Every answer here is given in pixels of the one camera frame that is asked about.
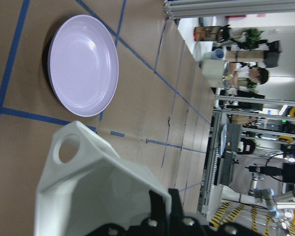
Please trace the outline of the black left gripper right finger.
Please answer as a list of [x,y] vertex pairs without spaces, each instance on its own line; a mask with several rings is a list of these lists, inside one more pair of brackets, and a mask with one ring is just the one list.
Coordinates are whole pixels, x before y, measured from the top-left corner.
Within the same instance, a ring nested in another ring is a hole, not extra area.
[[184,216],[180,194],[177,189],[169,188],[169,194],[172,198],[172,205],[171,205],[171,217],[181,219]]

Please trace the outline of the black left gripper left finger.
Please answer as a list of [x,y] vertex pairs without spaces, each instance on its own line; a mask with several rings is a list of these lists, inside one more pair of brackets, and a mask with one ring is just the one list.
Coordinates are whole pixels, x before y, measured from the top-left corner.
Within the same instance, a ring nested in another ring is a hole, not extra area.
[[166,221],[166,207],[163,197],[158,193],[150,190],[150,217],[153,220]]

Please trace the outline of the grey robot arm background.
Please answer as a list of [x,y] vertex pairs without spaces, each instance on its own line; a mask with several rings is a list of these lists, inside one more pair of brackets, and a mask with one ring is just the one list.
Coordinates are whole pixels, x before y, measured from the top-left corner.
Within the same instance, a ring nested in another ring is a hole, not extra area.
[[205,210],[207,221],[218,225],[217,218],[224,215],[218,213],[218,210],[224,212],[229,208],[229,203],[238,203],[238,207],[250,205],[251,208],[266,208],[270,219],[288,221],[295,225],[295,171],[279,169],[282,181],[294,185],[291,191],[279,195],[271,188],[258,188],[259,176],[265,174],[266,172],[253,172],[251,180],[248,179],[248,175],[236,175],[229,186],[219,184],[213,187]]

